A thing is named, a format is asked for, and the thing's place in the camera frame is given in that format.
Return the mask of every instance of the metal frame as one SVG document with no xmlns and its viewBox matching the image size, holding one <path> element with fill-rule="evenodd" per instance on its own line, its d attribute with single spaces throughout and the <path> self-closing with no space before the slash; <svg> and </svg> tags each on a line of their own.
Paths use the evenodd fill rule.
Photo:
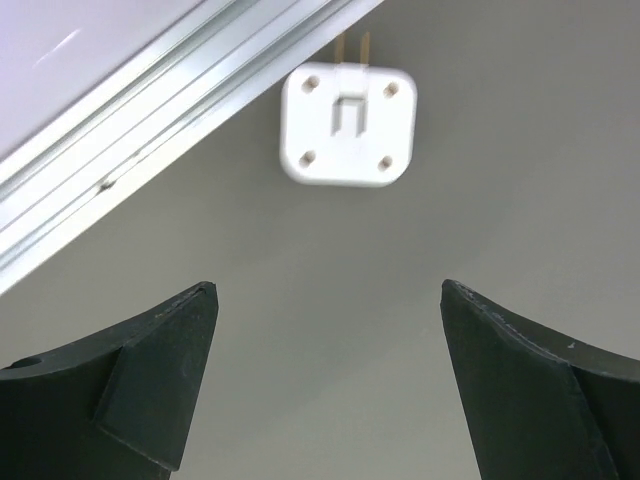
<svg viewBox="0 0 640 480">
<path fill-rule="evenodd" d="M 0 162 L 0 294 L 381 2 L 193 9 Z"/>
</svg>

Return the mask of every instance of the silver bar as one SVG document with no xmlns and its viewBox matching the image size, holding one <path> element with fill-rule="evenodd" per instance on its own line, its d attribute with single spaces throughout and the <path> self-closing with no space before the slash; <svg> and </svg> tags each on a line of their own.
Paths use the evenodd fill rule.
<svg viewBox="0 0 640 480">
<path fill-rule="evenodd" d="M 0 162 L 0 294 L 382 0 L 208 0 Z"/>
</svg>

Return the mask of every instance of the hole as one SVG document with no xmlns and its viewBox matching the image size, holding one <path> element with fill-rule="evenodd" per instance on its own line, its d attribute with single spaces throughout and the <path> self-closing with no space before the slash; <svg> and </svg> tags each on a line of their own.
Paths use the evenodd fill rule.
<svg viewBox="0 0 640 480">
<path fill-rule="evenodd" d="M 320 85 L 320 79 L 313 75 L 307 78 L 307 80 L 302 84 L 302 90 L 309 93 L 313 91 L 318 85 Z"/>
<path fill-rule="evenodd" d="M 378 169 L 381 172 L 384 172 L 387 168 L 389 168 L 391 166 L 392 163 L 393 163 L 393 161 L 391 160 L 391 157 L 389 155 L 387 155 L 382 160 L 380 160 L 380 163 L 378 164 Z"/>
<path fill-rule="evenodd" d="M 396 82 L 391 82 L 389 85 L 387 85 L 387 88 L 384 89 L 384 96 L 387 98 L 391 98 L 396 93 L 398 93 L 399 89 L 400 87 L 398 87 L 398 84 Z"/>
<path fill-rule="evenodd" d="M 316 159 L 316 153 L 313 150 L 309 150 L 302 157 L 300 157 L 300 166 L 307 168 Z"/>
<path fill-rule="evenodd" d="M 38 357 L 27 357 L 23 358 L 22 360 L 18 360 L 17 362 L 13 362 L 11 365 L 5 368 L 5 370 L 15 370 L 17 368 L 30 367 L 39 363 L 42 363 L 42 360 L 40 360 Z"/>
</svg>

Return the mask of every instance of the screw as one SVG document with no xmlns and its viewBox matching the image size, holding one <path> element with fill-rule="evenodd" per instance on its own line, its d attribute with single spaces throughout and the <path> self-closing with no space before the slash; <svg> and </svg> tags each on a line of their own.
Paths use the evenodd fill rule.
<svg viewBox="0 0 640 480">
<path fill-rule="evenodd" d="M 387 88 L 384 89 L 384 96 L 387 98 L 393 97 L 396 93 L 398 93 L 399 87 L 396 82 L 391 82 L 387 85 Z"/>
<path fill-rule="evenodd" d="M 313 163 L 316 159 L 316 152 L 313 150 L 309 150 L 302 157 L 300 157 L 300 166 L 302 168 L 307 168 L 309 165 Z"/>
<path fill-rule="evenodd" d="M 381 172 L 384 172 L 387 168 L 391 166 L 391 163 L 393 163 L 393 161 L 391 160 L 391 157 L 387 155 L 382 160 L 380 160 L 380 163 L 378 164 L 378 169 Z"/>
<path fill-rule="evenodd" d="M 302 90 L 309 93 L 312 92 L 318 85 L 320 85 L 320 79 L 313 75 L 312 77 L 307 78 L 307 80 L 302 84 Z"/>
</svg>

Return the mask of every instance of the black plastic part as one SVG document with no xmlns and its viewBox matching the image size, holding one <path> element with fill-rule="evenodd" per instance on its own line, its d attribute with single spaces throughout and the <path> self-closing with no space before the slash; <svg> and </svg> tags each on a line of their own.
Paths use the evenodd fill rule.
<svg viewBox="0 0 640 480">
<path fill-rule="evenodd" d="M 201 283 L 0 370 L 0 478 L 164 480 L 179 468 L 218 314 Z"/>
<path fill-rule="evenodd" d="M 458 282 L 441 309 L 483 479 L 640 479 L 640 362 Z"/>
</svg>

